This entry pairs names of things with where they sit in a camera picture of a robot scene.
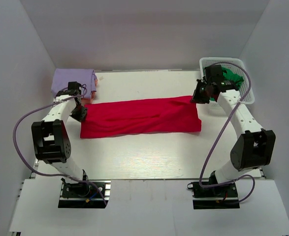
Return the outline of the red t-shirt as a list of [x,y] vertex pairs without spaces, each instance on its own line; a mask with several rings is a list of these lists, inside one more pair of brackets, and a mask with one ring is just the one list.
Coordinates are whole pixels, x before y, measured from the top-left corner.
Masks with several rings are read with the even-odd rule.
[[190,96],[179,96],[88,104],[80,137],[200,132],[202,121],[190,99]]

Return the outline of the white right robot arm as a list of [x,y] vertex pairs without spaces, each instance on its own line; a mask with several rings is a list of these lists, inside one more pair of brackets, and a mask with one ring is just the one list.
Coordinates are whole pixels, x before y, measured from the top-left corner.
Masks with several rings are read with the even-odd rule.
[[211,174],[208,185],[200,184],[202,188],[209,188],[213,195],[220,196],[227,190],[227,185],[244,178],[253,169],[270,164],[276,135],[256,121],[243,102],[249,92],[240,94],[235,82],[223,76],[221,63],[214,63],[204,71],[203,78],[197,81],[191,102],[208,104],[214,98],[228,118],[205,159],[201,177],[228,124],[232,124],[237,135],[237,141],[230,151],[230,160]]

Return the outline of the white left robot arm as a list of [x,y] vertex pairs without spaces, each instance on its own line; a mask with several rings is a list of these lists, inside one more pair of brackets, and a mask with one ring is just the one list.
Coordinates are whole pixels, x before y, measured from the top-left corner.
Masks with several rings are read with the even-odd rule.
[[87,108],[81,103],[83,85],[69,82],[66,89],[57,92],[54,105],[42,119],[32,124],[32,138],[35,156],[38,160],[53,166],[66,178],[74,178],[74,191],[79,196],[86,196],[91,184],[86,181],[86,172],[77,166],[71,157],[71,143],[65,124],[69,117],[83,122]]

